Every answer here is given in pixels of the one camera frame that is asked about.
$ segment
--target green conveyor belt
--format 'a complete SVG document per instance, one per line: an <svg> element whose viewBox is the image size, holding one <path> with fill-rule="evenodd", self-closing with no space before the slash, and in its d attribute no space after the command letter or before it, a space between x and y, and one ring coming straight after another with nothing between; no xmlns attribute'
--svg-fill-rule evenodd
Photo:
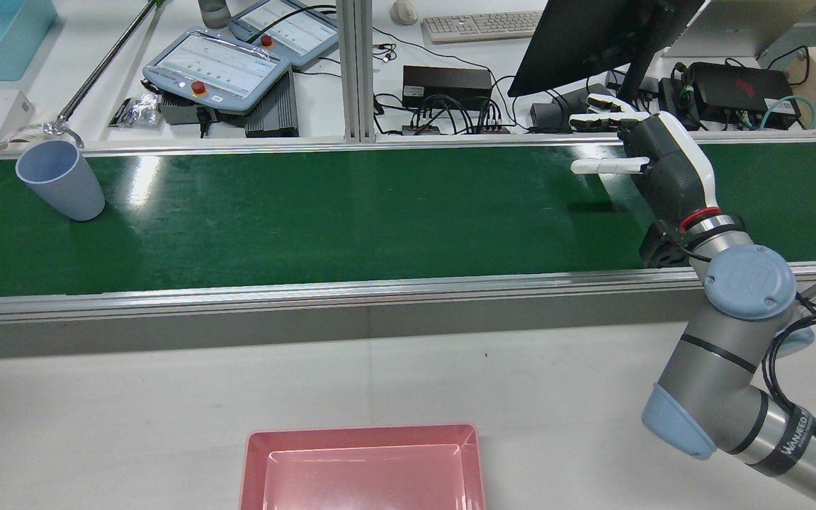
<svg viewBox="0 0 816 510"><path fill-rule="evenodd" d="M758 243L816 261L816 142L703 145ZM599 145L90 158L62 217L0 160L0 296L639 268L651 215Z"/></svg>

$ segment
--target light blue cup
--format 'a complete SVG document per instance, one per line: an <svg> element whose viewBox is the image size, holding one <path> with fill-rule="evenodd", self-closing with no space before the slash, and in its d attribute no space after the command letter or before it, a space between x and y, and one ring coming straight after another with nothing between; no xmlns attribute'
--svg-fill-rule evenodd
<svg viewBox="0 0 816 510"><path fill-rule="evenodd" d="M92 220L106 206L100 181L74 143L39 143L21 154L14 172L41 199L72 220Z"/></svg>

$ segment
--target pink tray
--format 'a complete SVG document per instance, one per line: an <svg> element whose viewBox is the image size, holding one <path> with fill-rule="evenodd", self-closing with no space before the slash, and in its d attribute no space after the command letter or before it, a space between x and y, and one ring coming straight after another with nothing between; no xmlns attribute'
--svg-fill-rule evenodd
<svg viewBox="0 0 816 510"><path fill-rule="evenodd" d="M468 424L255 432L240 510L485 510Z"/></svg>

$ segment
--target metal frame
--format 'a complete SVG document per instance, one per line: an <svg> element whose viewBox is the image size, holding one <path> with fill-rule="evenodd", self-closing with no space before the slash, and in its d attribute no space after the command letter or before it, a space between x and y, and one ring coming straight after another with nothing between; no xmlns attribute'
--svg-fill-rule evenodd
<svg viewBox="0 0 816 510"><path fill-rule="evenodd" d="M816 142L816 130L797 130L797 132L741 132L739 136L726 132L694 132L694 141L699 145L738 145L738 143L812 143ZM333 151L386 151L386 149L462 149L473 147L567 147L570 145L612 145L619 146L615 133L583 132L576 135L473 135L469 137L441 137L435 141L430 137L411 136L392 137L386 142L365 143L330 141L328 139L291 139L291 142L272 144L260 142L242 142L240 140L187 140L182 142L159 141L128 142L117 146L116 142L91 143L84 149L84 157L104 156L172 156L195 154L261 154L262 152L333 152ZM0 151L0 159L17 159L25 147L13 144L14 148Z"/></svg>
<svg viewBox="0 0 816 510"><path fill-rule="evenodd" d="M799 281L816 284L816 262L791 264L791 268ZM667 268L0 297L0 323L547 298L700 287L690 268Z"/></svg>
<svg viewBox="0 0 816 510"><path fill-rule="evenodd" d="M371 2L336 0L346 142L373 143L373 16Z"/></svg>

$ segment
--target keyboard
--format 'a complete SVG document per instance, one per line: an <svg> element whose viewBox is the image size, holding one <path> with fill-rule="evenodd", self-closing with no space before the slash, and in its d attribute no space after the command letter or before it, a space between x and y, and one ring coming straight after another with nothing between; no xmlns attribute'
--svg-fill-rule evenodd
<svg viewBox="0 0 816 510"><path fill-rule="evenodd" d="M435 45L493 39L530 38L543 11L459 14L424 18L421 26Z"/></svg>

